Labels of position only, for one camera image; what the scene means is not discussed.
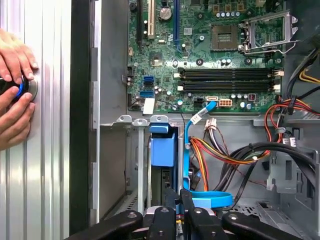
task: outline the ribbed metal surface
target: ribbed metal surface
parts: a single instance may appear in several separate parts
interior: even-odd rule
[[[0,0],[1,28],[29,45],[39,89],[28,141],[0,153],[0,239],[69,234],[71,0]]]

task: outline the hand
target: hand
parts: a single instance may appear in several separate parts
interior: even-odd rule
[[[38,68],[32,51],[13,34],[0,28],[0,76],[7,82],[13,80],[21,84],[21,70],[27,79],[35,78],[32,68]]]
[[[19,89],[16,86],[0,95],[0,111],[9,107]],[[35,104],[30,103],[32,95],[25,93],[10,109],[0,116],[0,151],[22,143],[30,131],[30,120]]]

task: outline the ram slot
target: ram slot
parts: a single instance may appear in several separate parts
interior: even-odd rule
[[[263,93],[272,89],[273,81],[185,81],[188,93]]]
[[[143,19],[143,0],[137,0],[137,13],[136,13],[136,43],[139,47],[142,46],[142,19]]]
[[[148,0],[148,39],[155,39],[156,31],[156,3]]]
[[[180,0],[173,0],[173,41],[179,44],[180,33]]]
[[[238,69],[184,69],[179,73],[182,80],[266,80],[273,76],[274,72],[269,68],[238,68]]]

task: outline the screw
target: screw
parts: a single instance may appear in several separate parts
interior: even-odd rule
[[[137,215],[134,213],[134,212],[131,212],[129,215],[128,215],[128,218],[130,218],[130,219],[134,219],[134,218],[136,218],[137,217]]]
[[[231,218],[232,220],[237,220],[237,219],[238,219],[238,216],[235,215],[235,214],[230,214],[230,215],[229,215],[229,218]]]
[[[194,209],[194,212],[197,213],[197,214],[200,214],[200,213],[202,213],[202,209],[200,209],[200,208],[195,208],[195,209]]]

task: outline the green circuit board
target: green circuit board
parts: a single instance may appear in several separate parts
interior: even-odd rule
[[[238,26],[244,20],[263,16],[268,13],[268,0],[179,0],[179,31],[178,41],[174,41],[174,16],[164,21],[159,19],[163,8],[162,0],[155,0],[156,18],[154,39],[143,35],[141,44],[137,42],[136,12],[129,12],[128,27],[128,68],[131,74],[127,86],[127,102],[129,111],[141,111],[144,107],[145,96],[142,93],[153,93],[149,98],[155,98],[154,113],[196,113],[207,102],[207,97],[217,97],[232,100],[232,106],[216,107],[213,111],[219,113],[255,114],[264,113],[275,103],[279,91],[274,90],[246,92],[224,92],[224,89],[213,92],[192,92],[181,89],[181,79],[175,74],[178,68],[184,69],[263,69],[282,68],[283,56],[281,53],[252,55],[250,57],[238,51],[238,45],[243,41],[242,31],[237,27],[236,49],[216,50],[213,34],[221,26]],[[143,13],[140,21],[148,20],[149,0],[141,0]],[[283,11],[283,2],[277,1],[273,12]],[[137,0],[129,0],[130,4],[137,4]],[[168,0],[168,6],[174,15],[174,1]],[[221,34],[220,41],[231,42],[231,33]],[[281,18],[268,22],[258,22],[255,29],[256,45],[267,42],[276,42],[283,39],[283,20]],[[153,84],[144,84],[145,76],[153,76]],[[255,82],[254,73],[248,81]],[[254,96],[254,99],[245,98],[245,95]]]

